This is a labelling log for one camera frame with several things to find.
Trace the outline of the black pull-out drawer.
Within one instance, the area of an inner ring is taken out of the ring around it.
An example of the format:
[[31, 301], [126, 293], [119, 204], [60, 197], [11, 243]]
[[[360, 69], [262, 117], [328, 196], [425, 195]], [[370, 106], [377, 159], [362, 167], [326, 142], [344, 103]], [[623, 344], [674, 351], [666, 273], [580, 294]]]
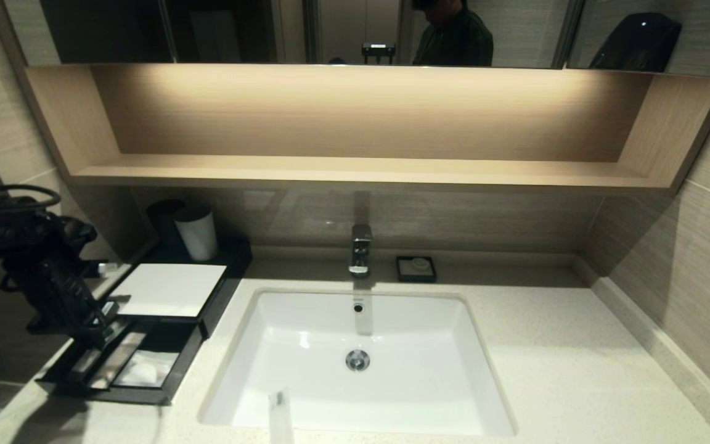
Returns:
[[131, 331], [146, 332], [137, 350], [153, 352], [178, 352], [174, 366], [163, 385], [158, 387], [118, 386], [113, 383], [107, 390], [93, 390], [87, 385], [71, 384], [67, 374], [85, 350], [73, 343], [62, 352], [57, 361], [42, 375], [37, 377], [37, 385], [53, 396], [76, 397], [85, 401], [106, 401], [135, 405], [168, 406], [180, 388], [180, 384], [199, 351], [203, 337], [197, 325], [192, 323], [169, 323], [169, 321], [137, 320], [119, 332], [111, 342], [116, 346]]

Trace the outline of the black amenity drawer box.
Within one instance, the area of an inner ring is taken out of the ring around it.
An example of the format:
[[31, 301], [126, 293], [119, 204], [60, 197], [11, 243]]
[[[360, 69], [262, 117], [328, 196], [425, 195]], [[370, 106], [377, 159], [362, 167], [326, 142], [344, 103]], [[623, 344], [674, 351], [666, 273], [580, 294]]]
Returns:
[[222, 238], [208, 261], [192, 261], [186, 248], [155, 245], [107, 293], [124, 316], [192, 323], [211, 337], [253, 259], [246, 238]]

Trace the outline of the white packaged amenity items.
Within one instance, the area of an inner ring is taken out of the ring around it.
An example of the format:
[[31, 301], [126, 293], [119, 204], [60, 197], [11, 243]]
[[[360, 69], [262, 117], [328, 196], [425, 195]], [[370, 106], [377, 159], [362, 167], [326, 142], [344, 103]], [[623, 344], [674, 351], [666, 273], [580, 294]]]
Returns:
[[147, 333], [142, 331], [131, 331], [126, 334], [96, 371], [89, 387], [93, 390], [107, 390], [135, 354], [146, 335]]

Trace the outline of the black cup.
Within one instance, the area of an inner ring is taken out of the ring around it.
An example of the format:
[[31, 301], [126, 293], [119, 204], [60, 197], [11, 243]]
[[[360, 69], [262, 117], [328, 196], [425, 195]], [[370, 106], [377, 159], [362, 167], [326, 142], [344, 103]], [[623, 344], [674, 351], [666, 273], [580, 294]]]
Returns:
[[179, 199], [159, 200], [147, 207], [147, 218], [158, 236], [158, 244], [169, 251], [181, 251], [185, 244], [174, 221], [174, 216], [186, 208], [186, 203]]

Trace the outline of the white cup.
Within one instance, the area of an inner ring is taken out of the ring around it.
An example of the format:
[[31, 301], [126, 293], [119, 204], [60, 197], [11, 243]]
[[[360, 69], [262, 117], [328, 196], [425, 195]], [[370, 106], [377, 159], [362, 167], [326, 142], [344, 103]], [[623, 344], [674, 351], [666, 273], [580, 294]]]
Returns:
[[213, 213], [208, 206], [186, 206], [174, 214], [174, 223], [194, 261], [211, 261], [219, 253]]

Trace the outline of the chrome faucet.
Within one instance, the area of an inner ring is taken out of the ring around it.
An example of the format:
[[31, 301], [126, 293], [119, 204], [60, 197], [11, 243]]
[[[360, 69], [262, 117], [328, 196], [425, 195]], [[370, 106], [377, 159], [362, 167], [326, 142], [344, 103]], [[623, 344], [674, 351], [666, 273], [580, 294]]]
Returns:
[[352, 226], [352, 249], [348, 270], [353, 278], [364, 279], [370, 273], [372, 230], [367, 224]]

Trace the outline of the black soap dish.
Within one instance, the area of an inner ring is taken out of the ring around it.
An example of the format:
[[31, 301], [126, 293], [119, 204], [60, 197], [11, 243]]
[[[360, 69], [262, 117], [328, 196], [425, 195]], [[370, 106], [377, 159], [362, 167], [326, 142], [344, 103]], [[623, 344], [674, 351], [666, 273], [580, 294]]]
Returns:
[[436, 267], [431, 257], [422, 257], [431, 262], [431, 272], [417, 274], [412, 272], [409, 262], [415, 257], [404, 256], [396, 258], [397, 277], [399, 282], [434, 283], [437, 281]]

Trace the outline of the white sink basin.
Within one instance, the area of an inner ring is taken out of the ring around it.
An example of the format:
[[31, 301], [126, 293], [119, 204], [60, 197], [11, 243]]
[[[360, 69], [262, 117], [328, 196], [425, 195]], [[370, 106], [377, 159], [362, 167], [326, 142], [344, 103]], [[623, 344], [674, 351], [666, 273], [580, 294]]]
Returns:
[[[371, 357], [353, 372], [352, 350]], [[375, 434], [515, 436], [461, 298], [259, 290], [203, 407], [203, 424], [267, 427], [288, 388], [293, 427]]]

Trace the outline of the light wooden wall shelf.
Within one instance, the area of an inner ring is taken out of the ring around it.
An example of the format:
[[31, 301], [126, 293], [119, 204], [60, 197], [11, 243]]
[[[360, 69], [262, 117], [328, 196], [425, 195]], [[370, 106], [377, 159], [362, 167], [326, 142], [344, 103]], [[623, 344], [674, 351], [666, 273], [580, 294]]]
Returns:
[[27, 67], [71, 183], [671, 194], [710, 78], [364, 65]]

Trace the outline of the wall mirror cabinet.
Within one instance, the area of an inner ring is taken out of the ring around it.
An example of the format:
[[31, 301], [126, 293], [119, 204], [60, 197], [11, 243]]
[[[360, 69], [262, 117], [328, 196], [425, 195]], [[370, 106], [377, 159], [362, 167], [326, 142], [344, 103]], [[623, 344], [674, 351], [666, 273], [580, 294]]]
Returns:
[[589, 68], [636, 12], [710, 78], [710, 0], [0, 0], [29, 67], [121, 63]]

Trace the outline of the black wall hair dryer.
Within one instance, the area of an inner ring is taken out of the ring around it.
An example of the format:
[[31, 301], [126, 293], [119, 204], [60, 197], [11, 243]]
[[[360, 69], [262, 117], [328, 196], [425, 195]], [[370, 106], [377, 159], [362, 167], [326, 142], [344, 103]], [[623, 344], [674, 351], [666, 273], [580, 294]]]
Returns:
[[629, 14], [606, 38], [589, 68], [663, 73], [681, 31], [681, 23], [660, 12]]

